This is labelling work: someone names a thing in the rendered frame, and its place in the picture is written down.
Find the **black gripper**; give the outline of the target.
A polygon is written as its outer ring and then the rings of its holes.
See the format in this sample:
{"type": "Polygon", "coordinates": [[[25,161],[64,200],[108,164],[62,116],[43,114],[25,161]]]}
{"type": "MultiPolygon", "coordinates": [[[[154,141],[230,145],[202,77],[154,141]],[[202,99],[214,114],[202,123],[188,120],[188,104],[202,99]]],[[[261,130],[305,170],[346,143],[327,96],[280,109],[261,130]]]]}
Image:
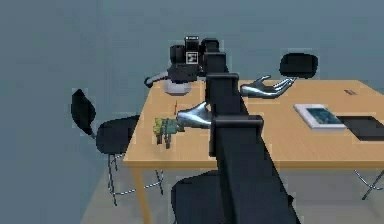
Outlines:
{"type": "Polygon", "coordinates": [[[146,77],[144,85],[151,88],[155,82],[167,80],[177,84],[189,83],[197,80],[201,71],[199,65],[199,45],[173,45],[170,47],[171,66],[165,72],[146,77]]]}

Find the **pale grey round dish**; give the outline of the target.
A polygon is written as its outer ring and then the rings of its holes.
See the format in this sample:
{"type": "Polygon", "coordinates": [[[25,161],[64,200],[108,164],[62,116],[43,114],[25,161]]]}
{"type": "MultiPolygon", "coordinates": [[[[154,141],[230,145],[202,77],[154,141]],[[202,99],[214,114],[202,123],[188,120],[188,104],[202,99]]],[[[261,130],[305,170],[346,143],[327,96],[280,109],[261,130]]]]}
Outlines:
{"type": "Polygon", "coordinates": [[[166,81],[163,84],[163,90],[165,93],[171,96],[184,96],[191,91],[190,83],[177,84],[171,81],[166,81]]]}

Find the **silver hand sculpture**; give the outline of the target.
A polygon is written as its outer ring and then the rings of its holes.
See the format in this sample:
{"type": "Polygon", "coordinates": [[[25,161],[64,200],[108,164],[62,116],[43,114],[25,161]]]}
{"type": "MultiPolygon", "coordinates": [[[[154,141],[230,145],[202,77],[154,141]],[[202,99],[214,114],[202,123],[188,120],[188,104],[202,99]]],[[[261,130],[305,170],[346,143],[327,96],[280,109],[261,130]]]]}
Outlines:
{"type": "Polygon", "coordinates": [[[177,113],[176,120],[182,127],[209,129],[211,126],[211,112],[207,109],[207,103],[200,104],[177,113]]]}
{"type": "Polygon", "coordinates": [[[285,78],[274,85],[266,86],[264,81],[270,78],[270,75],[265,75],[252,83],[242,84],[240,94],[248,98],[275,99],[284,94],[296,81],[295,78],[285,78]]]}

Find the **light wooden table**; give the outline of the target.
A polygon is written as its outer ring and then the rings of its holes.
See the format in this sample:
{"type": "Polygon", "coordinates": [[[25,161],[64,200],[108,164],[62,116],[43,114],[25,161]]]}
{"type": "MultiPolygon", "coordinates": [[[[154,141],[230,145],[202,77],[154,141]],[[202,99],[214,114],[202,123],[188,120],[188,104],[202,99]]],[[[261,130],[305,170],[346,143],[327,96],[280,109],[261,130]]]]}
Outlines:
{"type": "MultiPolygon", "coordinates": [[[[172,117],[205,99],[205,83],[197,81],[185,96],[172,97],[162,84],[150,89],[123,162],[130,166],[144,224],[152,224],[142,179],[146,169],[215,169],[208,156],[209,132],[187,128],[174,135],[169,149],[158,145],[152,127],[157,117],[172,117]]],[[[278,169],[384,168],[384,141],[360,141],[350,131],[313,132],[294,104],[325,105],[336,115],[373,116],[384,124],[384,95],[357,80],[298,80],[274,100],[246,98],[248,112],[264,118],[262,136],[278,169]],[[357,95],[349,95],[352,90],[357,95]]]]}

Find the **white book with dark cover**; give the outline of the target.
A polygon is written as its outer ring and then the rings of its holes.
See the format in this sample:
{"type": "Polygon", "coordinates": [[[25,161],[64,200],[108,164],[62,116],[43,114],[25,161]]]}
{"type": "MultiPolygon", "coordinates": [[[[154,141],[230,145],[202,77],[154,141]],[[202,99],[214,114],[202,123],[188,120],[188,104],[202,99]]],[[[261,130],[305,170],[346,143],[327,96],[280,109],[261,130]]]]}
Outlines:
{"type": "Polygon", "coordinates": [[[344,131],[346,126],[323,104],[294,104],[294,110],[312,131],[344,131]]]}

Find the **black flat laptop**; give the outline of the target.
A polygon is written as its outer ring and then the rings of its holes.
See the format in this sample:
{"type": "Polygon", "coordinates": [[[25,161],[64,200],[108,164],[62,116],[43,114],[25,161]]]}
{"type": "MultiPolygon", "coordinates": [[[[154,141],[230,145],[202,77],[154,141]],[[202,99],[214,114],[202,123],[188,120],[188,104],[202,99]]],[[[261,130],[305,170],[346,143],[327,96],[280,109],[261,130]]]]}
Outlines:
{"type": "Polygon", "coordinates": [[[372,116],[338,116],[360,141],[384,141],[384,124],[372,116]]]}

